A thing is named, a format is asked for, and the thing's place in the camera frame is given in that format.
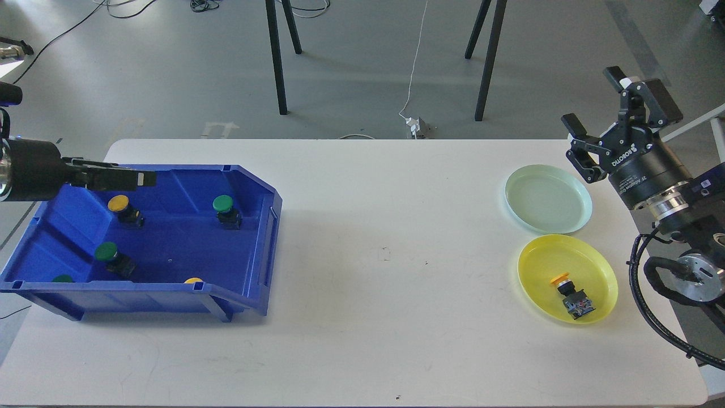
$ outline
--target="blue plastic bin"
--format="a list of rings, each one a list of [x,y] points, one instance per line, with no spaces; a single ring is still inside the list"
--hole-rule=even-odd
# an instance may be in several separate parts
[[[156,187],[92,192],[64,186],[43,203],[0,275],[17,293],[71,320],[86,312],[211,313],[224,322],[253,309],[267,314],[282,199],[240,166],[127,166],[157,172]],[[108,200],[125,194],[146,221],[119,223]],[[212,202],[230,195],[241,229],[225,229]],[[94,259],[113,241],[137,264],[130,280]],[[67,274],[73,282],[52,282]],[[183,283],[191,277],[203,282]]]

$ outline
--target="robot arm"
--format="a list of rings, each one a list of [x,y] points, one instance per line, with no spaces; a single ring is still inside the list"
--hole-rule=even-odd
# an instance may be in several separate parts
[[[647,278],[661,295],[690,306],[723,303],[725,163],[693,178],[660,139],[662,128],[682,119],[662,82],[627,78],[619,67],[604,74],[620,96],[617,121],[594,137],[573,113],[564,115],[572,137],[567,158],[588,183],[608,176],[627,208],[648,208],[660,232],[691,247],[676,262],[651,258],[645,264]],[[665,280],[671,287],[663,284],[657,268],[670,271]]]
[[[5,109],[22,101],[20,87],[0,82],[0,201],[50,200],[63,184],[104,191],[154,186],[156,173],[61,157],[55,144],[12,139]]]

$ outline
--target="cable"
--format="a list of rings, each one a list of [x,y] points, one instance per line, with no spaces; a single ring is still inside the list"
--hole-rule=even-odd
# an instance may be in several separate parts
[[[316,15],[300,15],[300,14],[297,14],[296,12],[292,12],[292,14],[293,15],[296,15],[299,18],[315,18],[315,17],[320,17],[321,15],[323,15],[323,14],[325,14],[327,12],[327,10],[330,8],[330,5],[331,5],[331,3],[330,3],[331,0],[323,0],[323,1],[325,2],[325,6],[322,7],[321,9],[302,9],[300,7],[295,7],[295,6],[292,6],[292,5],[290,6],[293,10],[300,10],[300,11],[304,11],[304,12],[319,12]]]
[[[219,1],[216,0],[191,0],[189,3],[191,11],[195,13],[208,12],[219,8]]]
[[[101,1],[94,0],[93,3],[100,4],[102,6],[116,7],[116,6],[122,6],[122,5],[128,4],[128,3],[133,3],[136,0],[126,0],[126,1],[122,1],[120,3],[116,3],[116,4],[108,4],[109,1],[110,0],[101,0]]]
[[[16,314],[16,313],[20,313],[21,311],[24,311],[24,310],[26,310],[27,308],[29,308],[29,307],[31,307],[31,306],[32,306],[32,305],[28,305],[28,306],[26,306],[26,307],[24,307],[24,308],[22,308],[22,309],[18,309],[18,310],[16,310],[16,311],[12,312],[11,314],[8,314],[7,316],[3,316],[3,317],[0,317],[0,320],[2,320],[2,319],[7,319],[8,317],[12,316],[13,314]]]
[[[398,112],[398,115],[405,119],[405,116],[403,116],[403,110],[407,107],[408,102],[410,102],[410,89],[413,87],[413,73],[415,72],[415,61],[418,60],[418,51],[421,49],[421,38],[423,38],[423,22],[426,21],[426,10],[428,9],[428,0],[426,0],[426,7],[423,8],[423,18],[420,19],[420,33],[418,34],[418,46],[415,48],[415,58],[413,58],[413,69],[410,71],[410,83],[408,84],[408,99],[405,101],[405,105],[403,105],[403,108]]]
[[[130,1],[125,1],[125,2],[123,2],[123,3],[119,3],[119,4],[110,4],[110,3],[111,3],[111,0],[105,0],[105,2],[106,2],[106,4],[105,4],[105,6],[106,6],[106,11],[108,12],[108,15],[109,15],[109,16],[111,16],[111,17],[113,17],[113,18],[122,18],[122,19],[123,19],[123,18],[131,18],[131,17],[135,17],[135,16],[137,16],[137,15],[141,14],[142,12],[144,12],[144,10],[145,10],[146,8],[148,8],[148,6],[150,6],[150,5],[152,5],[153,3],[155,3],[155,2],[156,2],[156,0],[151,0],[151,1],[149,1],[148,3],[146,3],[146,5],[144,6],[144,8],[140,9],[139,11],[137,11],[137,12],[135,12],[135,13],[131,14],[131,15],[114,15],[113,13],[111,13],[111,6],[120,6],[121,4],[127,4],[127,3],[130,3]]]
[[[346,134],[345,136],[343,136],[343,137],[338,137],[337,139],[347,139],[348,137],[353,137],[353,136],[358,136],[358,137],[367,137],[368,139],[373,139],[373,140],[375,140],[375,138],[374,138],[374,137],[372,137],[372,136],[368,136],[367,134],[361,134],[361,133],[351,133],[351,134]]]
[[[671,345],[684,351],[687,358],[696,357],[706,364],[720,370],[725,370],[725,362],[723,360],[705,353],[668,330],[667,327],[665,327],[665,325],[663,325],[662,322],[660,322],[652,313],[652,310],[645,301],[645,297],[642,295],[642,289],[639,286],[639,278],[637,276],[639,261],[642,259],[642,254],[644,253],[647,244],[649,244],[652,239],[657,239],[656,235],[658,232],[658,229],[655,228],[649,234],[641,234],[634,240],[634,244],[632,245],[632,252],[627,264],[629,265],[629,287],[631,288],[632,295],[634,296],[634,302],[637,305],[640,314],[642,314],[642,317],[645,318],[645,321],[649,324],[649,326]]]
[[[23,72],[22,72],[22,73],[20,74],[20,76],[19,76],[19,77],[17,77],[17,79],[16,79],[15,81],[13,81],[12,83],[13,83],[13,84],[17,83],[18,81],[20,81],[20,79],[21,79],[21,78],[22,78],[23,76],[25,76],[25,74],[26,74],[26,73],[28,73],[28,70],[30,70],[30,67],[32,67],[32,66],[33,66],[33,65],[34,65],[34,64],[36,63],[36,61],[37,61],[37,60],[38,60],[38,58],[39,58],[39,57],[41,56],[41,54],[43,54],[43,51],[45,51],[45,50],[46,50],[46,48],[48,48],[48,46],[49,46],[50,44],[53,44],[53,42],[54,42],[54,41],[56,41],[56,40],[57,40],[58,38],[61,38],[61,37],[63,37],[64,35],[68,34],[68,33],[69,33],[69,32],[70,32],[70,31],[71,31],[71,30],[72,30],[73,28],[76,28],[76,27],[78,27],[79,25],[83,24],[83,22],[84,22],[84,21],[86,21],[86,20],[87,20],[87,19],[88,19],[88,18],[89,18],[90,16],[92,16],[92,15],[93,15],[93,14],[94,14],[95,12],[97,12],[97,11],[98,11],[98,9],[100,9],[102,5],[103,5],[103,4],[99,4],[98,6],[96,6],[96,8],[95,8],[95,9],[93,9],[93,11],[92,11],[92,12],[91,12],[91,13],[90,13],[89,15],[87,15],[87,16],[86,16],[86,18],[84,18],[84,19],[82,19],[81,21],[79,21],[79,22],[78,22],[78,24],[76,24],[76,25],[72,26],[71,28],[68,28],[68,29],[67,29],[66,31],[63,31],[63,33],[61,33],[61,34],[60,34],[59,36],[57,36],[56,38],[53,38],[52,40],[50,40],[50,42],[49,42],[49,43],[45,44],[45,46],[44,46],[43,48],[41,48],[40,52],[39,52],[38,54],[36,54],[36,57],[35,57],[35,58],[33,58],[33,61],[31,61],[31,62],[30,62],[30,64],[28,65],[28,67],[27,67],[27,68],[26,68],[26,69],[25,69],[25,70],[24,70],[24,71],[23,71]]]

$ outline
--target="white cable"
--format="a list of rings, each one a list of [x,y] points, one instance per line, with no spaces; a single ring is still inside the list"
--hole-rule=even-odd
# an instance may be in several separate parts
[[[374,138],[374,137],[372,137],[372,136],[368,136],[367,134],[360,134],[360,133],[351,133],[351,134],[346,134],[345,136],[343,136],[343,137],[338,137],[337,139],[347,139],[348,137],[352,137],[352,136],[360,136],[360,137],[367,137],[368,139],[373,139],[373,140],[375,140],[375,138]]]
[[[327,12],[327,10],[330,8],[330,0],[323,0],[323,2],[325,3],[325,7],[322,10],[320,10],[320,12],[317,13],[316,15],[298,15],[296,12],[294,12],[295,7],[292,7],[292,14],[293,15],[296,15],[299,18],[315,18],[315,17],[320,17],[321,15],[325,14]]]
[[[423,22],[426,21],[426,10],[428,9],[428,0],[426,0],[426,6],[423,8],[423,18],[420,19],[420,33],[418,34],[418,46],[415,48],[415,58],[413,58],[413,70],[410,71],[410,83],[408,84],[408,99],[405,101],[405,105],[403,108],[398,112],[398,115],[406,119],[405,116],[403,116],[403,110],[407,107],[408,102],[410,102],[410,89],[413,87],[413,73],[415,72],[415,61],[418,60],[418,50],[421,49],[421,38],[423,38]]]

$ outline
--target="black cable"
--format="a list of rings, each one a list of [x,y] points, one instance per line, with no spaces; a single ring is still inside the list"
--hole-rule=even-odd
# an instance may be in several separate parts
[[[31,62],[30,62],[30,64],[28,65],[28,67],[27,67],[27,68],[26,68],[26,69],[25,69],[25,70],[24,70],[24,71],[23,71],[23,72],[22,72],[22,73],[20,74],[20,76],[19,76],[19,77],[17,77],[17,79],[16,79],[15,81],[13,81],[12,83],[13,83],[13,84],[17,83],[18,81],[20,81],[20,79],[21,79],[21,78],[22,78],[23,76],[25,76],[25,74],[26,74],[26,73],[28,73],[28,70],[30,70],[30,67],[32,67],[32,66],[33,66],[33,64],[35,64],[35,63],[36,63],[36,61],[37,61],[37,60],[38,60],[38,58],[39,58],[39,57],[41,56],[41,54],[43,54],[43,51],[45,51],[45,50],[46,50],[46,48],[48,48],[48,46],[49,46],[50,44],[53,44],[53,42],[54,42],[54,41],[56,41],[56,40],[57,40],[58,38],[61,38],[61,37],[63,37],[64,35],[68,34],[68,33],[69,33],[69,32],[70,32],[70,31],[71,31],[71,30],[72,30],[73,28],[76,28],[76,27],[78,27],[79,25],[83,24],[83,22],[84,22],[84,21],[86,21],[86,20],[87,20],[87,19],[88,19],[88,18],[89,18],[90,16],[92,16],[92,15],[93,15],[93,14],[94,14],[95,12],[97,12],[97,11],[98,11],[98,9],[100,9],[102,5],[103,5],[103,4],[101,3],[101,4],[99,4],[98,6],[96,6],[96,8],[95,8],[95,9],[93,9],[93,11],[92,11],[92,12],[91,12],[91,13],[90,13],[89,15],[87,15],[87,16],[86,16],[86,18],[84,18],[84,19],[82,19],[81,21],[79,21],[79,22],[78,22],[78,24],[76,24],[76,25],[72,26],[71,28],[68,28],[68,29],[67,29],[66,31],[64,31],[64,32],[63,32],[62,34],[60,34],[60,35],[59,35],[59,36],[57,36],[56,38],[53,38],[52,40],[50,40],[50,42],[49,42],[49,43],[45,44],[45,46],[44,46],[44,47],[43,47],[43,48],[42,48],[42,49],[40,50],[40,52],[39,52],[38,54],[36,54],[36,57],[35,57],[35,58],[33,58],[33,61],[31,61]]]
[[[725,370],[725,362],[723,360],[705,353],[704,351],[698,349],[692,344],[689,344],[688,342],[677,337],[674,333],[668,330],[667,327],[665,327],[665,325],[663,325],[662,322],[660,322],[657,317],[652,313],[652,310],[645,301],[645,297],[642,295],[642,289],[639,286],[639,278],[637,276],[637,272],[639,271],[639,261],[642,259],[642,254],[645,252],[645,248],[650,243],[650,241],[653,239],[658,240],[656,237],[656,234],[658,232],[658,229],[655,228],[649,234],[641,234],[634,240],[634,244],[632,245],[632,252],[629,257],[628,264],[629,287],[631,288],[632,295],[634,296],[634,302],[637,305],[640,314],[642,314],[642,317],[645,318],[645,321],[649,324],[649,326],[657,334],[659,334],[660,337],[667,340],[671,345],[684,351],[687,358],[696,357],[697,359],[705,362],[706,364],[709,364],[720,370]]]
[[[137,16],[137,15],[141,14],[142,12],[144,12],[144,10],[145,10],[145,9],[146,9],[146,8],[147,8],[148,6],[150,6],[150,5],[152,5],[153,3],[155,3],[155,2],[156,2],[156,0],[151,0],[151,1],[149,1],[148,3],[146,3],[146,5],[144,6],[144,8],[143,8],[143,9],[140,9],[140,10],[139,10],[138,12],[135,12],[135,13],[133,13],[133,14],[131,14],[131,15],[114,15],[113,13],[111,13],[111,6],[112,6],[113,4],[110,4],[110,1],[111,1],[111,0],[106,0],[106,1],[105,1],[105,4],[106,4],[106,11],[108,12],[108,15],[109,15],[109,16],[111,16],[111,17],[113,17],[113,18],[131,18],[131,17],[135,17],[135,16]]]
[[[191,0],[189,3],[191,11],[195,13],[208,12],[219,8],[219,1],[216,0]]]
[[[28,305],[28,306],[26,306],[26,307],[24,307],[24,308],[22,308],[22,309],[18,309],[18,310],[16,310],[16,311],[12,312],[11,314],[8,314],[7,316],[3,316],[3,317],[0,317],[0,320],[2,320],[2,319],[7,319],[8,317],[12,316],[13,314],[16,314],[16,313],[20,313],[21,311],[24,311],[24,310],[26,310],[27,308],[29,308],[29,307],[31,307],[31,306],[32,306],[32,305]]]

